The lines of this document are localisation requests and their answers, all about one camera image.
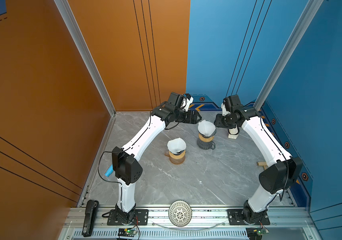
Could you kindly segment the grey glass mug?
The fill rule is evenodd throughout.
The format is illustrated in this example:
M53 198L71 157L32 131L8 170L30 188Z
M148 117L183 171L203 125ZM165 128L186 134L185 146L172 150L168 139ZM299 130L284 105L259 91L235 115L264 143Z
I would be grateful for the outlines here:
M211 142L204 142L200 139L197 140L197 145L199 148L203 150L214 150L216 148L216 145L213 141Z

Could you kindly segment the white paper coffee filter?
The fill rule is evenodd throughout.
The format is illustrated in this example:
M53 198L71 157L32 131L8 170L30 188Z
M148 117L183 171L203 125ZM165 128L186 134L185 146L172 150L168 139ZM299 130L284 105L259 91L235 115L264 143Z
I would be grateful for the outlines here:
M186 150L186 143L183 139L177 138L170 140L167 144L167 147L170 153L174 155L180 155L180 153Z

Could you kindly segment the wooden dripper ring holder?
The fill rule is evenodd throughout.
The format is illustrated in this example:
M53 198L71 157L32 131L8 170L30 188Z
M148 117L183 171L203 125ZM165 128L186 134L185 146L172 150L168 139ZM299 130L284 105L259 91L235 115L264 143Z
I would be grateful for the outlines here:
M185 158L185 151L181 151L177 154L174 154L171 151L169 151L169 156L172 160L182 160Z

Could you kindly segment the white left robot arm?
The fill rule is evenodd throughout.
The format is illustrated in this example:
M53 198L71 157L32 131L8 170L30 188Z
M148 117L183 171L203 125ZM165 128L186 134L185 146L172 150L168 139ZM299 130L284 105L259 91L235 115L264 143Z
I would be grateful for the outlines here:
M190 110L193 102L190 94L172 92L167 101L150 111L149 119L139 132L123 147L112 150L113 170L119 187L116 211L125 218L132 219L135 213L135 185L143 173L139 161L158 134L167 129L170 123L197 124L201 115Z

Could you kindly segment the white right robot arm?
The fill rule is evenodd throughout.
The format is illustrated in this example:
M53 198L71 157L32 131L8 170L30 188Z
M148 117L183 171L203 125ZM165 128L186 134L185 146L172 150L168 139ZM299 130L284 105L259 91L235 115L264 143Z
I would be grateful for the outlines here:
M267 212L267 207L290 188L297 180L303 161L293 157L278 142L265 125L259 111L244 106L237 95L223 99L222 114L218 114L214 124L227 130L244 130L254 141L266 162L267 168L259 174L259 187L244 203L243 217L248 223L255 223Z

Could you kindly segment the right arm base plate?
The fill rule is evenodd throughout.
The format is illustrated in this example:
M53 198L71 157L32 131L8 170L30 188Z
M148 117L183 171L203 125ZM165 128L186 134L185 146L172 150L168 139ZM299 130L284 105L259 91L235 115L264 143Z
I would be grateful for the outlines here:
M254 213L249 209L229 209L227 210L227 217L229 224L235 225L270 225L269 216L267 210L260 213Z

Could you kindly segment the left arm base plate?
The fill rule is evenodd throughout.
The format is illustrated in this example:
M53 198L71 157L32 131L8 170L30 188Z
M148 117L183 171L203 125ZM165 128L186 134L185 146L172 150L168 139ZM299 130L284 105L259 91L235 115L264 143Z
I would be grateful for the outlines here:
M107 220L108 226L133 226L134 224L138 226L146 226L149 219L149 210L135 210L134 216L131 220L123 217L118 213L117 210L111 210L109 212L109 217Z

